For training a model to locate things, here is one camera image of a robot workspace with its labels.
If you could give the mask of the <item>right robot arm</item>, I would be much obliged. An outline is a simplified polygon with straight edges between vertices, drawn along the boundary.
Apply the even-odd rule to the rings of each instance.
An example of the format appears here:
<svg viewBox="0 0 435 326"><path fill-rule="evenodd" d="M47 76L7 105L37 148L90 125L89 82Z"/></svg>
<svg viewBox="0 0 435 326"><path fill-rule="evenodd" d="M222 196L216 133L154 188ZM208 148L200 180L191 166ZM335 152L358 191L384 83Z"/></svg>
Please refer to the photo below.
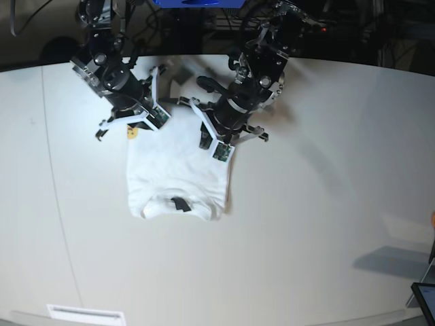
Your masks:
<svg viewBox="0 0 435 326"><path fill-rule="evenodd" d="M75 73L116 111L151 112L145 88L132 73L139 45L126 30L135 8L142 1L80 1L77 20L84 27L86 42L73 56Z"/></svg>

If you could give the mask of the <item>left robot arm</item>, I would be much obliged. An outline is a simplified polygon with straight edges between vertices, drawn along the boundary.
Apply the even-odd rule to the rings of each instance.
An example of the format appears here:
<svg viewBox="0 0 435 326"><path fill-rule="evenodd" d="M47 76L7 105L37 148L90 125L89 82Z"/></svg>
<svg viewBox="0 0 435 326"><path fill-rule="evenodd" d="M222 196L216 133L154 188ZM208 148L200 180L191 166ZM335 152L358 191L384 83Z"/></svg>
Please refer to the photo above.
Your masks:
<svg viewBox="0 0 435 326"><path fill-rule="evenodd" d="M261 127L249 125L250 117L271 105L285 83L284 69L300 40L310 28L322 28L321 15L325 1L272 1L257 3L239 28L236 52L228 55L228 67L235 72L229 86L212 77L200 76L197 84L208 93L218 93L214 103L200 105L209 122L201 125L201 149L211 146L216 137L226 145L247 137L268 141Z"/></svg>

